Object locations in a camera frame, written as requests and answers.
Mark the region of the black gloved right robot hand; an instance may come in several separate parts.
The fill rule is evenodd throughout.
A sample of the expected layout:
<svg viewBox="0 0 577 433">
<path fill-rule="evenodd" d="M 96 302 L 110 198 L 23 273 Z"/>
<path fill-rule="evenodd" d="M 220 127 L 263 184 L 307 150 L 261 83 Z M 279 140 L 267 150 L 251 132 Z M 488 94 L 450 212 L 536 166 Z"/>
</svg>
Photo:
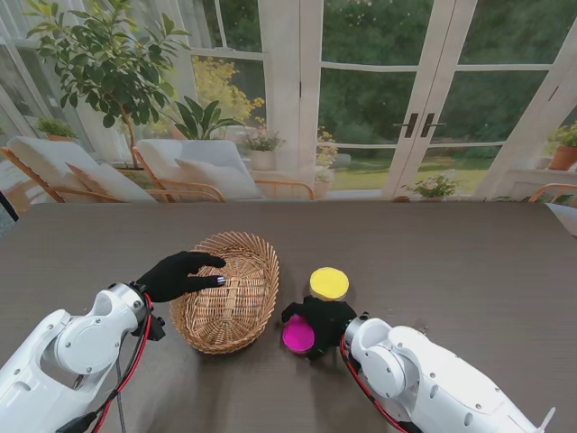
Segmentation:
<svg viewBox="0 0 577 433">
<path fill-rule="evenodd" d="M 322 357 L 329 348 L 338 347 L 347 326 L 357 317 L 345 301 L 321 300 L 312 296 L 285 307 L 281 321 L 287 323 L 295 315 L 302 317 L 314 332 L 314 344 L 306 353 L 311 362 Z"/>
</svg>

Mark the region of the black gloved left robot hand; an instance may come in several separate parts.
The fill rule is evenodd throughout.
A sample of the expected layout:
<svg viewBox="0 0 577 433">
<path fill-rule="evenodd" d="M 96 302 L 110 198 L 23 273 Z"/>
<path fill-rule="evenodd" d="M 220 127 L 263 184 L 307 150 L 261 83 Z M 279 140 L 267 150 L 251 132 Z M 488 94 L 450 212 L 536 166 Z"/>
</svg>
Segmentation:
<svg viewBox="0 0 577 433">
<path fill-rule="evenodd" d="M 203 267 L 222 269 L 226 261 L 210 253 L 182 251 L 159 261 L 140 277 L 135 287 L 152 302 L 169 302 L 184 294 L 224 286 L 221 275 L 198 276 Z"/>
</svg>

